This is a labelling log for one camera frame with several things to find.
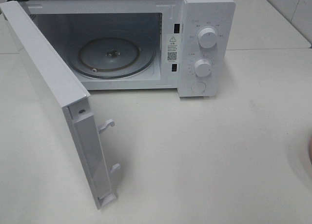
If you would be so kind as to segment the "white microwave oven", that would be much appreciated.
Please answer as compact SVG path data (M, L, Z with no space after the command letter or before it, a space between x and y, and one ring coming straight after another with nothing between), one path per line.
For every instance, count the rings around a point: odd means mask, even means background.
M233 21L234 0L7 0L23 5L37 28L50 42L78 80L90 90L176 89L181 97L214 96L223 67ZM217 43L202 48L198 32L217 29ZM180 34L177 62L166 61L166 36ZM69 55L90 40L118 37L149 43L153 62L124 78L95 79L73 69ZM198 77L194 63L212 62L209 76ZM191 86L204 82L206 90L194 93Z

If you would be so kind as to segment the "white timer knob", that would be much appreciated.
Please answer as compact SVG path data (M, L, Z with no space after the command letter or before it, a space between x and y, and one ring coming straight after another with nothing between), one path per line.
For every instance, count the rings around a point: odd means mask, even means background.
M212 72L212 62L209 59L200 59L194 63L194 71L198 77L209 76Z

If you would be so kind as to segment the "warning label sticker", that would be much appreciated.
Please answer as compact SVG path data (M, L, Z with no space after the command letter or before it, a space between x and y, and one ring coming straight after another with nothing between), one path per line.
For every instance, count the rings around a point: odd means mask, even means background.
M166 36L166 61L177 62L180 50L180 34L168 34Z

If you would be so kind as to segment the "round door release button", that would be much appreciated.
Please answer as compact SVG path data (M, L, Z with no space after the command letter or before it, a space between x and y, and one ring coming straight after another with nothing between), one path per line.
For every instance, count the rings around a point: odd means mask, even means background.
M206 84L204 82L195 82L195 83L192 84L191 90L194 93L202 94L206 90Z

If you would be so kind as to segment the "glass microwave turntable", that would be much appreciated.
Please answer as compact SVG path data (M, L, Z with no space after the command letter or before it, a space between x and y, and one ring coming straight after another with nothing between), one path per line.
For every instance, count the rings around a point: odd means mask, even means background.
M68 59L71 67L82 75L95 79L118 79L146 69L155 54L149 43L105 37L80 45Z

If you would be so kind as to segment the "pink plate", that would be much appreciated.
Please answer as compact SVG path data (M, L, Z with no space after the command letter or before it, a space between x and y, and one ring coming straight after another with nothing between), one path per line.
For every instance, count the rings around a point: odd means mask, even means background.
M312 163L312 136L310 136L310 138L309 138L308 154L309 154L310 162Z

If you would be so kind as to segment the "white upper power knob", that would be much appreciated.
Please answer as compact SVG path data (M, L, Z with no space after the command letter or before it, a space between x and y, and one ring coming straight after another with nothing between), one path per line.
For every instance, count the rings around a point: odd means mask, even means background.
M217 43L218 32L213 26L206 26L198 32L198 43L202 48L212 48Z

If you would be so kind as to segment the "white microwave door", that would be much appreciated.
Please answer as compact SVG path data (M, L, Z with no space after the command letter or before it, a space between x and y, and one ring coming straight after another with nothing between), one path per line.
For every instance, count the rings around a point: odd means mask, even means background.
M21 60L49 120L64 144L75 146L95 205L102 208L116 199L100 134L114 126L112 119L97 125L89 104L90 93L37 28L23 5L4 2L1 12Z

